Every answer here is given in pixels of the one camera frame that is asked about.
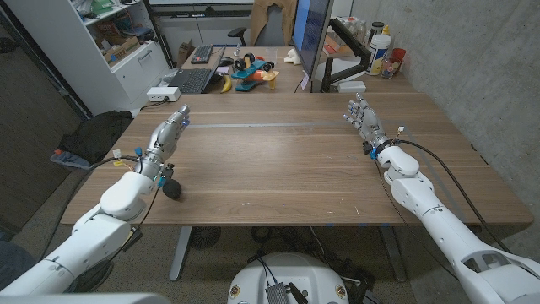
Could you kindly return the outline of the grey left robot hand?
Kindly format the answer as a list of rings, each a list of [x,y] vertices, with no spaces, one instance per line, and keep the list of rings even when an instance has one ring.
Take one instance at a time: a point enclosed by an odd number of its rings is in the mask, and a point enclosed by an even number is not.
[[[135,172],[148,178],[158,175],[165,162],[176,151],[182,132],[190,124],[190,111],[188,105],[183,105],[153,131],[143,157],[135,166]]]

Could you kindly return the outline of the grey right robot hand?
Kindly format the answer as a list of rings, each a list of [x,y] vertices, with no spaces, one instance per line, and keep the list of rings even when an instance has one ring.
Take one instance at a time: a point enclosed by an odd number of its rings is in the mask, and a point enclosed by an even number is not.
[[[360,93],[357,93],[355,98],[356,100],[348,103],[348,115],[345,114],[343,118],[359,131],[363,139],[364,154],[375,160],[391,140],[386,136],[380,118],[367,100]]]

